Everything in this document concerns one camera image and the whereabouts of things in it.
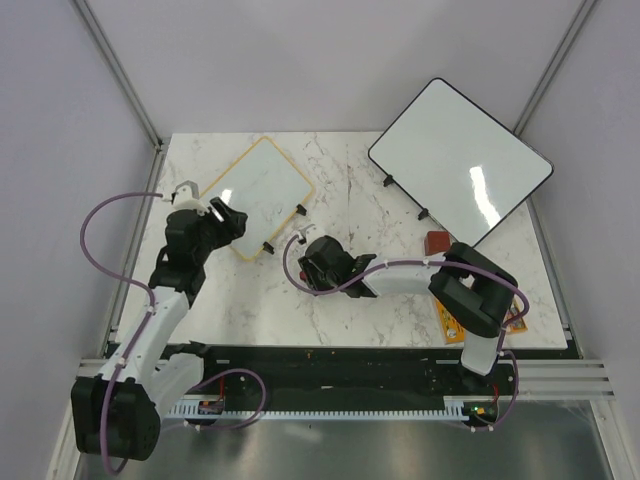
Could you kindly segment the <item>yellow-framed small whiteboard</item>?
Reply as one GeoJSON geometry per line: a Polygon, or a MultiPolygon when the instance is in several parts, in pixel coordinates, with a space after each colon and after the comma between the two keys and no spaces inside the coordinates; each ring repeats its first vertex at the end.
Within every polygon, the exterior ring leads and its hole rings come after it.
{"type": "Polygon", "coordinates": [[[259,138],[200,194],[207,202],[220,198],[248,219],[245,234],[231,243],[252,261],[314,193],[314,185],[284,151],[268,137],[259,138]]]}

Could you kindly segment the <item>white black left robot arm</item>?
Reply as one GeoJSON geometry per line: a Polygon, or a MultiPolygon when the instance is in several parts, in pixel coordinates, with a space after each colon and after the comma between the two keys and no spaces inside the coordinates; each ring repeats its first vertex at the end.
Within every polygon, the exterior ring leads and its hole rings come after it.
{"type": "Polygon", "coordinates": [[[178,399],[191,388],[216,388],[218,367],[196,354],[178,353],[164,367],[158,362],[204,284],[209,255],[241,238],[247,219],[218,197],[208,204],[187,200],[168,215],[165,244],[141,286],[148,295],[141,316],[99,372],[77,377],[71,389],[80,452],[145,460],[178,399]]]}

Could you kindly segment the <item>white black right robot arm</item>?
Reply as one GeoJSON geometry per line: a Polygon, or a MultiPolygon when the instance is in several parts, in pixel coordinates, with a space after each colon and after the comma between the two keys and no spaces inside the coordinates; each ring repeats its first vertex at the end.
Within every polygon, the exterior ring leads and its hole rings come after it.
{"type": "Polygon", "coordinates": [[[421,259],[383,260],[350,255],[335,238],[310,232],[291,243],[305,247],[300,275],[287,279],[314,295],[344,293],[353,299],[387,295],[429,295],[465,330],[458,381],[467,392],[483,392],[494,381],[494,364],[516,296],[528,306],[517,280],[473,247],[455,242],[442,254],[421,259]]]}

